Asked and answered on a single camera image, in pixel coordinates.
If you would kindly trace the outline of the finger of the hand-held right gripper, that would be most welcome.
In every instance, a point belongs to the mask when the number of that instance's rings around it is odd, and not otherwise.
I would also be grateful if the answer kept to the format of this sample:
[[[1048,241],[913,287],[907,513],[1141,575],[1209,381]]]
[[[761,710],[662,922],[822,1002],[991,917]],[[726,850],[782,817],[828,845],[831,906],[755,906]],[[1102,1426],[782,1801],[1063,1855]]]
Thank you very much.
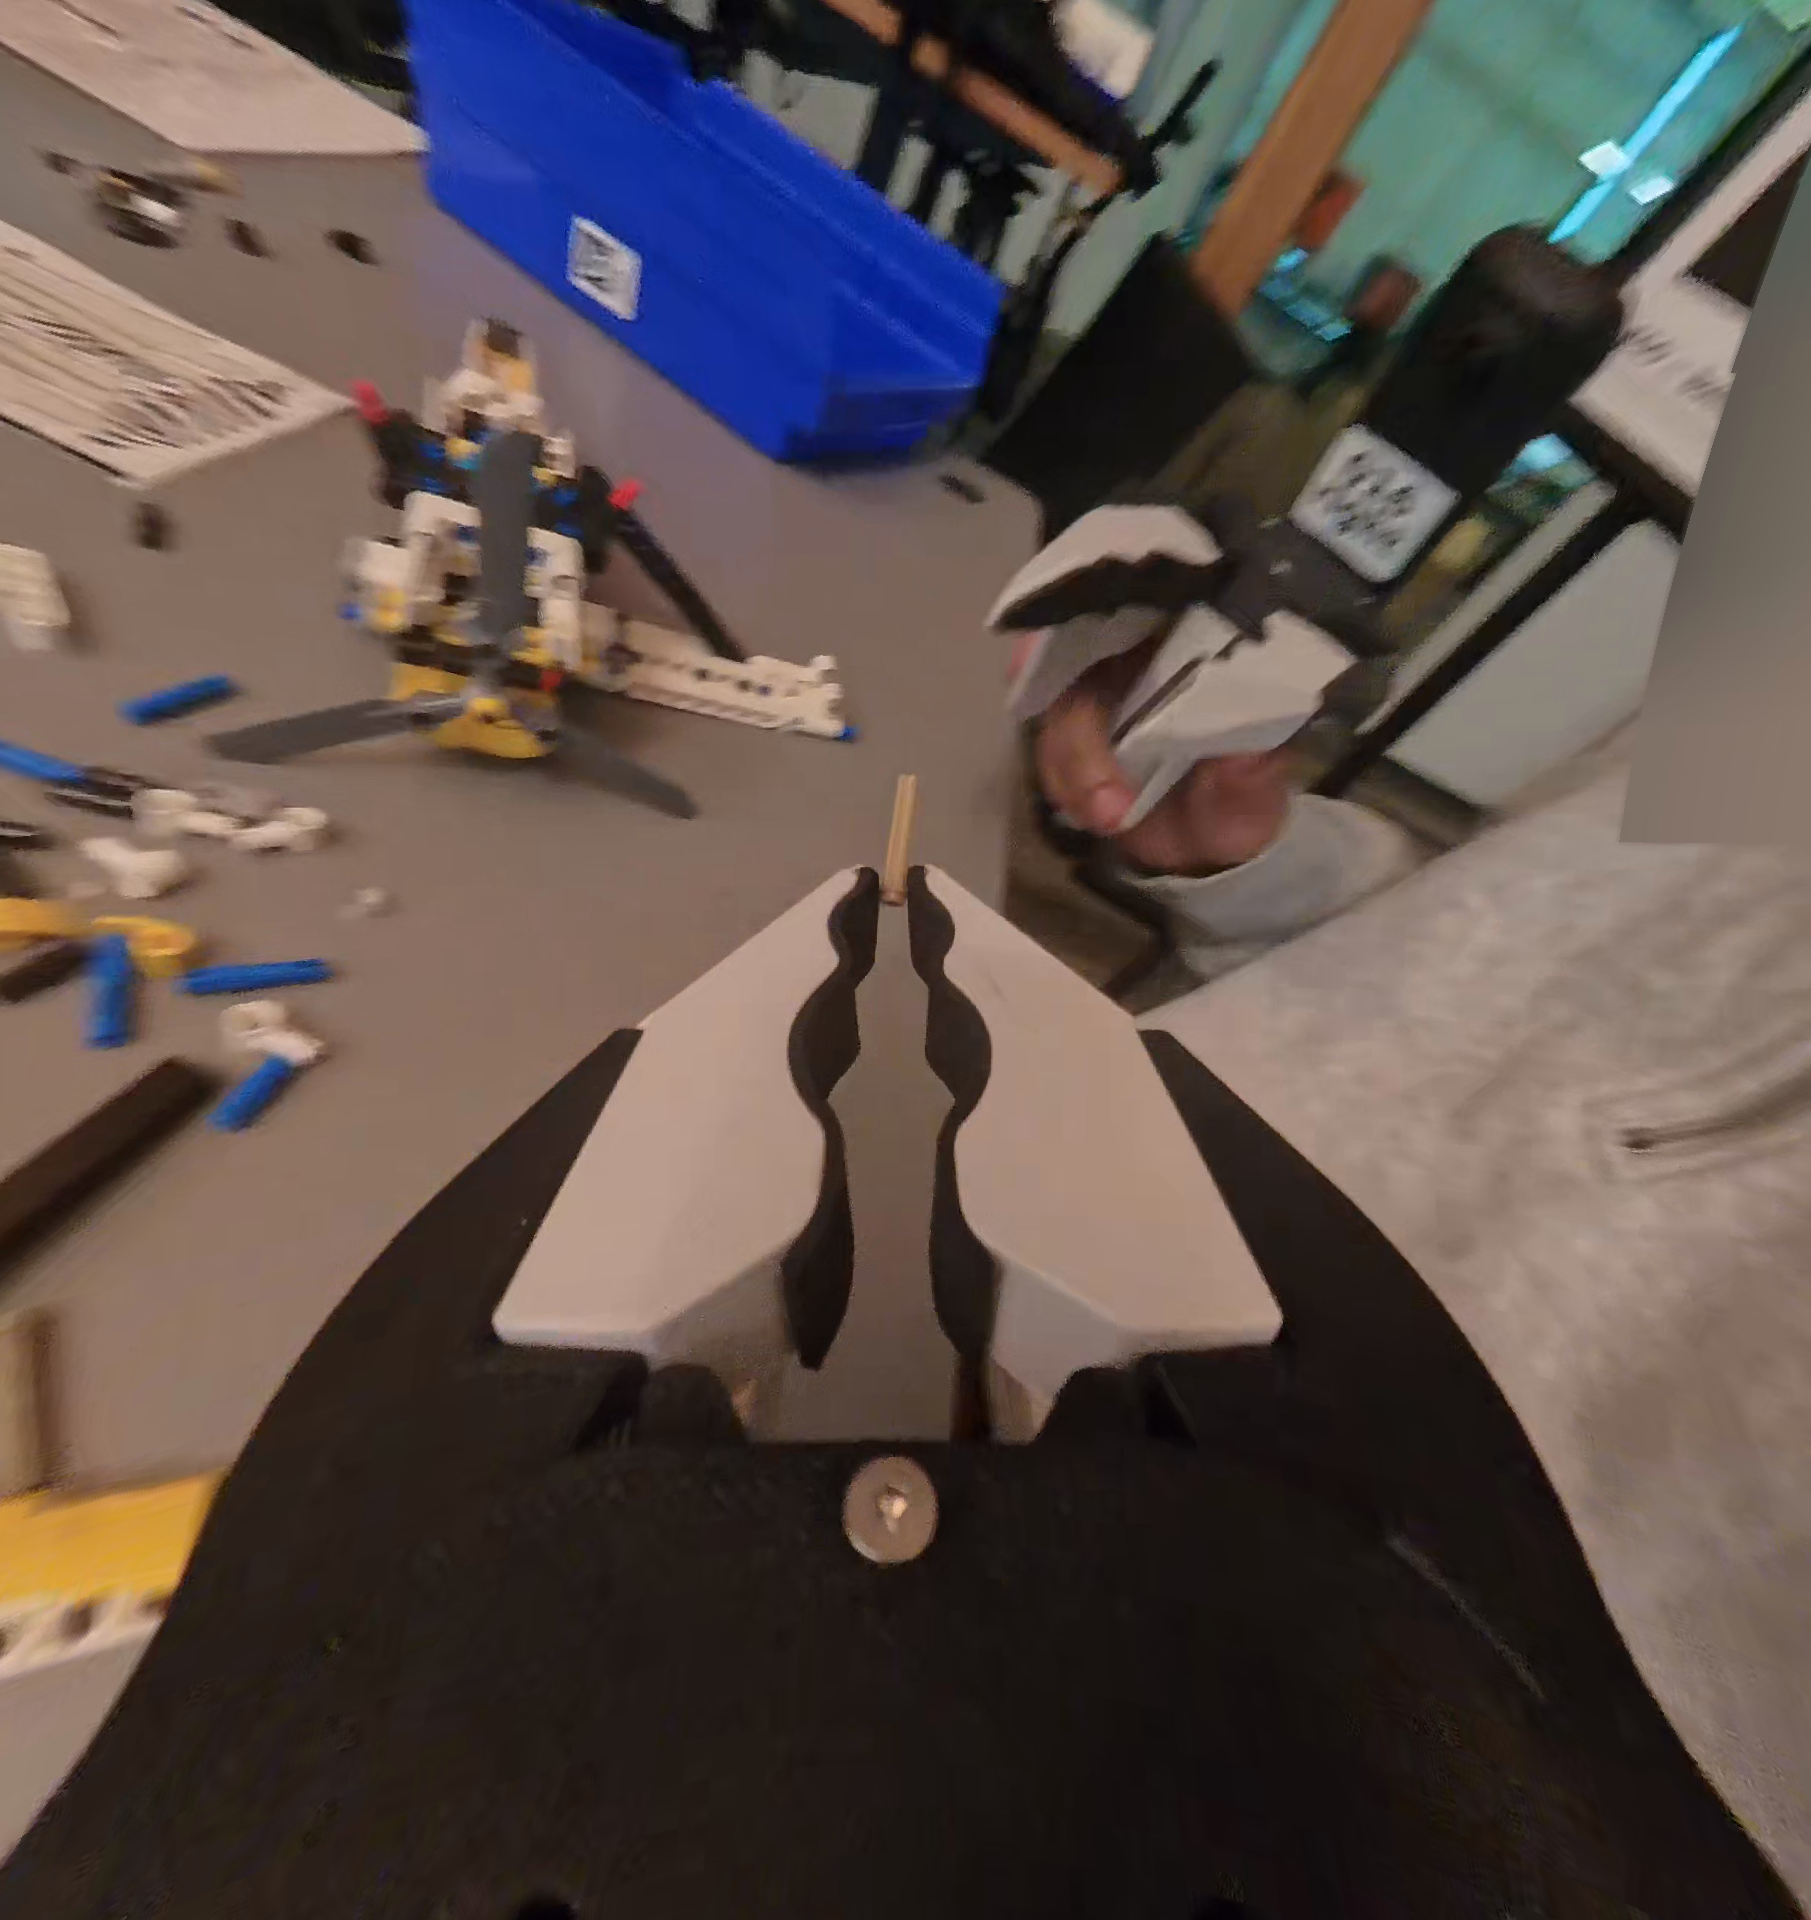
[[[1095,669],[1132,653],[1164,626],[1163,611],[1081,614],[1030,636],[1021,659],[1007,711],[1012,719],[1039,719],[1065,694]]]
[[[1024,564],[987,614],[989,632],[1039,632],[1079,618],[1180,611],[1228,583],[1230,555],[1180,508],[1110,503]]]

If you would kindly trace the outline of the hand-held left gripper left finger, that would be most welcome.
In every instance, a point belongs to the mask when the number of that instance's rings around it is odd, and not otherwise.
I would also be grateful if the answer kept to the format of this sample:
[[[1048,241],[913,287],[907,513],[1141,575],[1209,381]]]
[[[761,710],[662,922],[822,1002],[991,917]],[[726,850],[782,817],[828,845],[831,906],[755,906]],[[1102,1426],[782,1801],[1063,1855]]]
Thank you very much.
[[[820,1369],[853,1227],[831,1107],[880,887],[840,870],[650,1012],[494,1310],[513,1347]]]

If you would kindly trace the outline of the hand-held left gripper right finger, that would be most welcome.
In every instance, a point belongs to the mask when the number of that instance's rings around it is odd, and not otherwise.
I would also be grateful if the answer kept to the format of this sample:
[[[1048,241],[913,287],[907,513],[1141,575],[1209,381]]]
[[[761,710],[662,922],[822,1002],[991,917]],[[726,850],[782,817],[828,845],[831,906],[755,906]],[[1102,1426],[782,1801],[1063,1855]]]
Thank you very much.
[[[949,1095],[935,1310],[991,1435],[1035,1441],[1090,1369],[1270,1348],[1276,1299],[1132,1016],[940,869],[907,925]]]

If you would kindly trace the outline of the lego plane model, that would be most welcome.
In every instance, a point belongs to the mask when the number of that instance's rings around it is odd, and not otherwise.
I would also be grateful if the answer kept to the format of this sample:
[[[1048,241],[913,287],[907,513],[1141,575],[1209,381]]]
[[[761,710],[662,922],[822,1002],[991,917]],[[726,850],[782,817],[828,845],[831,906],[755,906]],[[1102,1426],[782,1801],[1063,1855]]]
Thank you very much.
[[[691,820],[698,807],[679,783],[600,734],[600,698],[755,732],[858,737],[837,659],[750,653],[656,538],[638,491],[551,429],[517,327],[472,321],[456,368],[425,385],[418,411],[367,383],[354,401],[399,525],[349,550],[347,614],[389,650],[389,691],[214,732],[214,755],[280,767],[421,734]]]

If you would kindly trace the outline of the person's right forearm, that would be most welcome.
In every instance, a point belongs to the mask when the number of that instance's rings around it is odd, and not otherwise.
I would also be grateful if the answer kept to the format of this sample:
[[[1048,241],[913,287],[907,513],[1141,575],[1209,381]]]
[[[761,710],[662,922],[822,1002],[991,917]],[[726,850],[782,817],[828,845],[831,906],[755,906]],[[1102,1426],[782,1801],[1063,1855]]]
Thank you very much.
[[[1180,970],[1210,982],[1254,963],[1421,870],[1434,848],[1366,804],[1300,796],[1274,841],[1219,873],[1119,870],[1166,925]]]

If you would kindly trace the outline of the black lego beam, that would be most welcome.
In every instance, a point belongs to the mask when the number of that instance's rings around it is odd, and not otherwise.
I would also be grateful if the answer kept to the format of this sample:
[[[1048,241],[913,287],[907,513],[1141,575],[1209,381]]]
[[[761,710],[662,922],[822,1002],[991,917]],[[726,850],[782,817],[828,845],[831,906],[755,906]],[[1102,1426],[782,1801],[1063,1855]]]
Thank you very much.
[[[198,1117],[219,1079],[167,1059],[0,1175],[0,1271]]]

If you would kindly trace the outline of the pile of loose lego pieces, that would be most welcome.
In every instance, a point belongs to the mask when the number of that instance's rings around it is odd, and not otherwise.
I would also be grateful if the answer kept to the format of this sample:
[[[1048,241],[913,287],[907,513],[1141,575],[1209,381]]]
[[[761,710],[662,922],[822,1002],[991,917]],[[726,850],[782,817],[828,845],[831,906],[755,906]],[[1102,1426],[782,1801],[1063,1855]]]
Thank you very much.
[[[150,917],[148,906],[191,880],[191,862],[181,852],[187,839],[258,856],[318,852],[334,838],[332,817],[240,790],[164,786],[7,738],[0,738],[0,772],[35,781],[59,804],[127,824],[124,833],[95,835],[79,848],[110,898],[124,904],[119,914],[55,911],[43,925],[29,925],[37,899],[0,898],[0,947],[29,947],[33,960],[74,954],[87,982],[85,1042],[93,1050],[131,1044],[142,982],[171,982],[181,995],[227,998],[223,1044],[249,1067],[236,1087],[221,1093],[210,1123],[227,1136],[250,1129],[327,1056],[327,1044],[295,1021],[273,994],[327,984],[334,970],[311,957],[203,963],[198,938],[184,925]]]

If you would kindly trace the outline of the dark lego axle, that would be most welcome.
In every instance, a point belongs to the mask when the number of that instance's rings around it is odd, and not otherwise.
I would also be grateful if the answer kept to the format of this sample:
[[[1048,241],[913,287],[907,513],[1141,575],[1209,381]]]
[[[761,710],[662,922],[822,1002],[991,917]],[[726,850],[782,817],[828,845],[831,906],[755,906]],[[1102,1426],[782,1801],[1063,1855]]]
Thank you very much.
[[[7,1332],[7,1405],[25,1494],[43,1494],[67,1474],[60,1332],[51,1306],[20,1310]]]

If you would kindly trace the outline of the yellow and white lego assembly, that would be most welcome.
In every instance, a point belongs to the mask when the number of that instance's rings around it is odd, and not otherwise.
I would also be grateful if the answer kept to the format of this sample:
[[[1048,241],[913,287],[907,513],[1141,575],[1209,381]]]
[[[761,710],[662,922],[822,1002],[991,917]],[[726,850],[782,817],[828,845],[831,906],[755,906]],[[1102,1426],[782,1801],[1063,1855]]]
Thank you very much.
[[[221,1474],[0,1501],[0,1684],[140,1658],[158,1630]]]

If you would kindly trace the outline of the white angled lego beam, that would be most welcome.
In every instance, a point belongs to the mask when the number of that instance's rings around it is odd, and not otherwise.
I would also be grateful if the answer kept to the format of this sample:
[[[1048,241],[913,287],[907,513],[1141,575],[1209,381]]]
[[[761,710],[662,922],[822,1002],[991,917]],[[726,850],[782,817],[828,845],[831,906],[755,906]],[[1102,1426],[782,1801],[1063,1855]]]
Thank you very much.
[[[0,543],[0,623],[27,653],[57,651],[71,640],[71,608],[43,551]]]

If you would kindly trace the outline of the cluster of small dark lego pieces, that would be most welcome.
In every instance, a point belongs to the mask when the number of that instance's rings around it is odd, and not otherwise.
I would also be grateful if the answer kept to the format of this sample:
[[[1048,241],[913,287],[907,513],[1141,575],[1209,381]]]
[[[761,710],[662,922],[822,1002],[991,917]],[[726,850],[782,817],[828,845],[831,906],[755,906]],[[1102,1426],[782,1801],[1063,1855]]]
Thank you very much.
[[[206,200],[236,200],[243,179],[206,156],[186,156],[147,169],[120,163],[39,151],[55,178],[81,190],[95,222],[112,235],[150,250],[178,250],[194,227],[210,223],[212,235],[236,252],[273,259],[280,248],[257,219],[240,214],[198,216]]]

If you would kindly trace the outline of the person's right hand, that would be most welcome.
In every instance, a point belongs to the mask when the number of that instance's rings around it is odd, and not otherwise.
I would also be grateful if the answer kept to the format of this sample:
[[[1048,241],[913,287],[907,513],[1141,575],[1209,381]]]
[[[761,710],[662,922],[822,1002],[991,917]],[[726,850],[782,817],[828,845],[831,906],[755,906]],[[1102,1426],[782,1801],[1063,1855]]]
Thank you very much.
[[[1145,648],[1106,659],[1048,708],[1033,743],[1039,794],[1150,876],[1214,876],[1252,862],[1276,841],[1298,791],[1288,753],[1206,758],[1132,820],[1137,790],[1119,767],[1110,722],[1145,659]]]

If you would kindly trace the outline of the blue plastic bin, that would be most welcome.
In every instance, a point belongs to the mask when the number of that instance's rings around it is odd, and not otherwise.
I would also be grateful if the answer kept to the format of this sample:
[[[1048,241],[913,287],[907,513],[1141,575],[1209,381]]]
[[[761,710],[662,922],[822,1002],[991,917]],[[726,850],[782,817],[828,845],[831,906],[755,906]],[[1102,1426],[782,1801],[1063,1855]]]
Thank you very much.
[[[580,4],[406,4],[443,210],[788,465],[882,462],[965,418],[987,268],[673,45]]]

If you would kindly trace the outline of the zebra striped sticker sheet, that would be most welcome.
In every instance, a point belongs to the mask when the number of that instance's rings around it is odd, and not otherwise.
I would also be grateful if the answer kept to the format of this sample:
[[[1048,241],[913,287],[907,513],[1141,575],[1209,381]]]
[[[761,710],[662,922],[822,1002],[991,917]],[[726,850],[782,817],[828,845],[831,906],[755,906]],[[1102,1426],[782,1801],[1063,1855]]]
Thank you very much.
[[[148,488],[347,411],[335,391],[0,222],[0,422]]]

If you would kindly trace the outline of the printed paper sheet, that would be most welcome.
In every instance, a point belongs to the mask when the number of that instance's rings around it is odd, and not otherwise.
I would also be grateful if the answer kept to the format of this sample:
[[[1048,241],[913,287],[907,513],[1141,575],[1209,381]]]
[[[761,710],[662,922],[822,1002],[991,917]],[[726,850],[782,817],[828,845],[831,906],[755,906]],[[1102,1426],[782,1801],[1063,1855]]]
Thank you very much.
[[[0,49],[196,156],[416,156],[406,117],[210,4],[0,3]]]

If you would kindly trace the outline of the wooden support post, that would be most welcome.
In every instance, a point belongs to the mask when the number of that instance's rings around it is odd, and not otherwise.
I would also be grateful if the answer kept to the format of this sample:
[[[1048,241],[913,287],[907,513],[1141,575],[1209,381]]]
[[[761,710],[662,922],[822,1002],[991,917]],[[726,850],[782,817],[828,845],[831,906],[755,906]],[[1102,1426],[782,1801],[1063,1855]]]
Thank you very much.
[[[1236,321],[1293,239],[1432,3],[1339,3],[1192,252],[1196,288]]]

